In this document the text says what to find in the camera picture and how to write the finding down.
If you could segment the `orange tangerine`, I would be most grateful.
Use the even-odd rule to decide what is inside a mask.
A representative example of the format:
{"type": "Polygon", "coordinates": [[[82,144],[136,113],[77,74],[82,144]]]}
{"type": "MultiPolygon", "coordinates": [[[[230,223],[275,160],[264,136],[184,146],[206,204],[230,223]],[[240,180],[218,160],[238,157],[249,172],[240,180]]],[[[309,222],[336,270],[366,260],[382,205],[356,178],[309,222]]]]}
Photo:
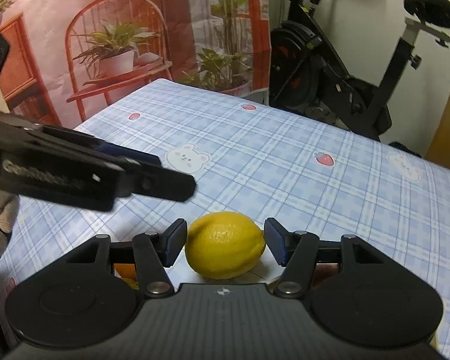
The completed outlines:
{"type": "Polygon", "coordinates": [[[113,267],[122,278],[137,281],[136,267],[134,264],[116,263],[113,267]]]}

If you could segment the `yellow lemon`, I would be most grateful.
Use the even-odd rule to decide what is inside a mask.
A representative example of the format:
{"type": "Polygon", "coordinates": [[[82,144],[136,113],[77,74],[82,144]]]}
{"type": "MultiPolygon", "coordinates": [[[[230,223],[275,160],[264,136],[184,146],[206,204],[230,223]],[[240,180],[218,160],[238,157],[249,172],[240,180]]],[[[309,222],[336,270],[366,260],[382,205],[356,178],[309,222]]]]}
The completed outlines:
{"type": "Polygon", "coordinates": [[[203,215],[188,227],[185,256],[197,274],[221,281],[251,270],[265,248],[263,231],[252,219],[224,211],[203,215]]]}

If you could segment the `beige round plate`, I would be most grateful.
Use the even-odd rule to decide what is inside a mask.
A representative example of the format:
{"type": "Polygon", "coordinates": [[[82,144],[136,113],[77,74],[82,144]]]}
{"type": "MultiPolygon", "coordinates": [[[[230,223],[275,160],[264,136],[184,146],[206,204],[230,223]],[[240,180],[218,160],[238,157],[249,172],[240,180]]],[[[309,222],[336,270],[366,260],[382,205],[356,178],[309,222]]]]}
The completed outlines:
{"type": "Polygon", "coordinates": [[[277,275],[275,277],[272,277],[271,279],[269,279],[268,281],[266,281],[267,285],[272,285],[275,284],[276,282],[278,282],[280,280],[281,275],[277,275]]]}

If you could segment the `yellow green round fruit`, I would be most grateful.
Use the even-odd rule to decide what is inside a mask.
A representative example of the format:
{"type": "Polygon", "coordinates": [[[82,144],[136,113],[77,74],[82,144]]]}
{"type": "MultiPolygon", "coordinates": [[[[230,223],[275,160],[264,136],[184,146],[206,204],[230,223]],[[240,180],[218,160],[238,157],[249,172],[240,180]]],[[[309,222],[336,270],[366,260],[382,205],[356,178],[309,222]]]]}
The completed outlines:
{"type": "Polygon", "coordinates": [[[125,278],[125,277],[122,277],[122,280],[125,283],[127,283],[132,289],[135,289],[135,290],[139,290],[140,289],[138,283],[135,280],[132,280],[132,279],[129,279],[129,278],[125,278]]]}

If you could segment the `blue plaid tablecloth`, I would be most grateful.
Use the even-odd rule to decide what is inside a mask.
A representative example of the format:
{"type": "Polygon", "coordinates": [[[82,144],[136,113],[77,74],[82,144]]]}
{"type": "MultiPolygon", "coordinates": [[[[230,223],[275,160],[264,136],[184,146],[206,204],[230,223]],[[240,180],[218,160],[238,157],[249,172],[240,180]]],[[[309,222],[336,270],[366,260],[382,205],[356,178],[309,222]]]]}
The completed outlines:
{"type": "Polygon", "coordinates": [[[133,196],[110,213],[22,198],[0,260],[0,306],[15,284],[97,234],[129,241],[178,218],[236,211],[324,240],[356,234],[441,295],[450,359],[450,170],[338,127],[159,79],[79,131],[157,155],[196,180],[186,203],[133,196]]]}

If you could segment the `printed backdrop cloth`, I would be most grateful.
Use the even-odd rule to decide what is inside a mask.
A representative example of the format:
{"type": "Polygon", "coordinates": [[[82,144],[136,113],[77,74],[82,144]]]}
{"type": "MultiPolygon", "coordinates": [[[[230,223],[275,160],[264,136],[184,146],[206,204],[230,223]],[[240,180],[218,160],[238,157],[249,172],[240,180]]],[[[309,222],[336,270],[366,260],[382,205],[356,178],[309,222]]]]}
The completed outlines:
{"type": "Polygon", "coordinates": [[[242,97],[267,89],[268,0],[0,0],[0,105],[74,127],[165,78],[242,97]]]}

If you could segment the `black exercise bike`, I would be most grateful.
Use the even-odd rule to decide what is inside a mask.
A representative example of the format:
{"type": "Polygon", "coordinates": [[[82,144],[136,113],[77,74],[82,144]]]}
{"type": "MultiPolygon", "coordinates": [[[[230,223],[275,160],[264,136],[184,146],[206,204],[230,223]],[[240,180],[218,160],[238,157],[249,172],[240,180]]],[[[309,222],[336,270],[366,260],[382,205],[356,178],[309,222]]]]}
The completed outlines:
{"type": "Polygon", "coordinates": [[[324,102],[348,129],[424,150],[450,94],[450,0],[286,0],[270,104],[324,102]]]}

